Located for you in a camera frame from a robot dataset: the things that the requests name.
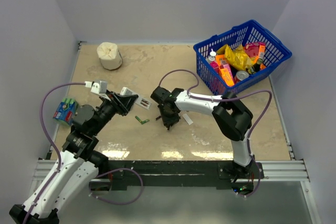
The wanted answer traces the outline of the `white battery cover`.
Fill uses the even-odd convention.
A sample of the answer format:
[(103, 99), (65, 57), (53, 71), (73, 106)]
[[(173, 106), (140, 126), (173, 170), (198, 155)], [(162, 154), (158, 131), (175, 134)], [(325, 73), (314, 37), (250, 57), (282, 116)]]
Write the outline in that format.
[(192, 119), (187, 114), (183, 114), (182, 117), (183, 117), (183, 119), (186, 121), (186, 123), (188, 125), (192, 125), (193, 124)]

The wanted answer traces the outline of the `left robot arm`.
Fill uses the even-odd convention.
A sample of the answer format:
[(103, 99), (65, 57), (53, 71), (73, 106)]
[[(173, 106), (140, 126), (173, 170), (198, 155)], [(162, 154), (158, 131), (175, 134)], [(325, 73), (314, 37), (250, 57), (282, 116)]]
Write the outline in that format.
[(108, 91), (101, 96), (100, 106), (78, 108), (71, 132), (48, 175), (23, 204), (11, 208), (9, 214), (16, 223), (59, 223), (60, 213), (89, 181), (108, 174), (108, 158), (94, 150), (96, 136), (113, 116), (126, 116), (137, 98)]

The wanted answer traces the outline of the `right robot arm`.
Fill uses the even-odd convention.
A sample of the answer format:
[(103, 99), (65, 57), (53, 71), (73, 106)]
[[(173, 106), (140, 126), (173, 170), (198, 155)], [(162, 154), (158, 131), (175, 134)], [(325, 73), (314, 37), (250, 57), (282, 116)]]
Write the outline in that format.
[(253, 171), (252, 157), (248, 140), (253, 114), (229, 92), (223, 96), (200, 95), (175, 88), (169, 91), (157, 87), (151, 94), (157, 103), (163, 125), (169, 130), (180, 120), (180, 112), (191, 111), (214, 118), (222, 134), (231, 140), (233, 148), (232, 168), (227, 171), (239, 178), (246, 178)]

